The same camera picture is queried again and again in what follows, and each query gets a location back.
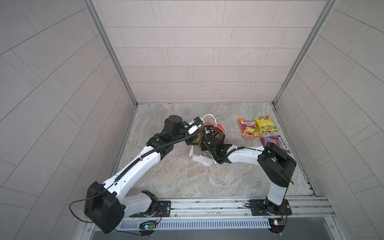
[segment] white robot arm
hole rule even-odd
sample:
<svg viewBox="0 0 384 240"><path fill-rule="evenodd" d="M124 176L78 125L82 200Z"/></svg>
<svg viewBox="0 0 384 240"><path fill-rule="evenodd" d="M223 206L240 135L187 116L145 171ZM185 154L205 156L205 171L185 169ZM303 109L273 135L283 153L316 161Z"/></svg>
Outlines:
<svg viewBox="0 0 384 240"><path fill-rule="evenodd" d="M135 213L150 216L156 211L157 198L149 191L125 198L126 194L146 171L173 149L175 143L186 141L189 144L201 131L201 148L208 150L217 163L246 162L263 168L271 179L270 191L264 201L265 210L271 215L279 214L296 162L278 146L269 143L253 148L222 144L212 133L205 131L199 117L186 123L181 117L171 115L164 123L163 131L150 138L143 150L121 171L102 184L94 182L88 188L84 214L104 233L114 230L124 217Z"/></svg>

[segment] fox's candy bag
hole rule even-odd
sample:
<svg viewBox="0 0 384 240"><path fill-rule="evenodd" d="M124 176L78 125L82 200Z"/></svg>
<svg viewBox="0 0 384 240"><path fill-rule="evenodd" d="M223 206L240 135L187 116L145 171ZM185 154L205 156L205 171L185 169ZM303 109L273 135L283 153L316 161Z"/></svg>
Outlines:
<svg viewBox="0 0 384 240"><path fill-rule="evenodd" d="M268 132L277 132L276 126L273 124L271 116L264 117L255 117L257 127L259 128L259 133L268 133Z"/></svg>
<svg viewBox="0 0 384 240"><path fill-rule="evenodd" d="M255 124L255 121L247 121L244 119L239 119L239 124L241 127L241 134L243 135L243 138L261 137L259 133L259 129Z"/></svg>

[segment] gray marble surface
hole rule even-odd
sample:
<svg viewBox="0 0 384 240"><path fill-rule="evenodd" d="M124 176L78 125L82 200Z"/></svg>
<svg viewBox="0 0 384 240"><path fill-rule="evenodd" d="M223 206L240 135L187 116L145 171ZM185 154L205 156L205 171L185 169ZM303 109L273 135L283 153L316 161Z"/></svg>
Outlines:
<svg viewBox="0 0 384 240"><path fill-rule="evenodd" d="M197 103L197 104L141 104L121 157L118 170L129 163L146 142L164 126L169 115L178 115L189 122L196 116L212 114L224 127L225 143L237 146L261 146L260 138L243 139L238 119L253 120L255 116L270 115L279 134L284 133L270 103ZM206 122L214 122L207 116ZM260 166L247 163L215 164L206 167L189 157L190 146L185 142L174 145L158 164L147 171L128 195L149 190L158 198L171 197L242 197L266 196L270 180ZM311 192L299 166L292 176L287 195L310 195Z"/></svg>

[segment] snack bag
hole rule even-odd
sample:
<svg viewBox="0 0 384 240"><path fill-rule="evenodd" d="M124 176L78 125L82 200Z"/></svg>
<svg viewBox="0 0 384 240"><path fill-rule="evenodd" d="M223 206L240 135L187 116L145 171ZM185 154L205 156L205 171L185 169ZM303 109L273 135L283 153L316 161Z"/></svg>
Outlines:
<svg viewBox="0 0 384 240"><path fill-rule="evenodd" d="M265 146L269 142L273 142L274 144L279 146L279 148L284 150L284 152L291 152L285 145L285 142L283 141L280 135L275 135L272 137L261 137L260 140L262 141L263 146Z"/></svg>
<svg viewBox="0 0 384 240"><path fill-rule="evenodd" d="M264 117L255 117L257 127L259 128L259 133L268 133L268 132L277 132L276 126L273 124L271 116Z"/></svg>
<svg viewBox="0 0 384 240"><path fill-rule="evenodd" d="M241 134L243 135L243 138L261 137L259 133L259 129L255 124L255 121L247 121L244 119L239 119L239 124L241 127Z"/></svg>

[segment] black cable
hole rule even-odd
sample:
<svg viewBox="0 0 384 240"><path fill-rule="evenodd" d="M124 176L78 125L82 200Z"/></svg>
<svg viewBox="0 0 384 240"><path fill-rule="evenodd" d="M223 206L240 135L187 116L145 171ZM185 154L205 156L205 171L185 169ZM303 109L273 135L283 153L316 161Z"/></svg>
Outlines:
<svg viewBox="0 0 384 240"><path fill-rule="evenodd" d="M116 230L116 229L114 229L114 230L116 232L125 232L125 233L129 233L129 234L132 234L132 235L142 236L141 234L137 234L137 233L133 233L133 232L120 231L120 230Z"/></svg>
<svg viewBox="0 0 384 240"><path fill-rule="evenodd" d="M199 127L194 133L192 133L191 135L188 135L188 136L184 136L182 138L179 138L179 139L176 139L176 140L173 140L173 141L170 141L168 143L165 143L155 149L152 149L151 151L148 151L146 153L144 153L143 155L141 155L139 158L137 158L133 163L131 163L127 168L125 168L121 173L120 175L118 175L114 182L117 182L119 181L136 163L138 163L139 161L143 160L144 157L150 155L151 153L154 153L154 152L157 152L165 147L169 147L173 144L176 144L176 143L179 143L179 142L182 142L182 141L185 141L186 139L189 139L191 137L194 137L196 136L199 132L201 132L203 129L204 129L204 123L203 122L195 122L193 124L190 125L191 126L194 126L194 125L198 125L198 124L201 124L201 127Z"/></svg>
<svg viewBox="0 0 384 240"><path fill-rule="evenodd" d="M93 223L93 222L90 222L90 221L84 221L84 220L80 219L78 216L76 216L76 215L73 213L72 209L71 209L71 205L74 204L75 202L86 201L86 200L95 198L95 197L97 197L97 196L100 196L100 195L103 194L105 191L107 191L108 188L105 189L104 191L102 191L101 193L99 193L99 194L93 196L93 197L86 198L86 199L81 199L81 200L77 200L77 201L71 202L69 208L70 208L70 211L71 211L72 215L73 215L75 218L77 218L78 220L82 221L82 222L85 222L85 223Z"/></svg>

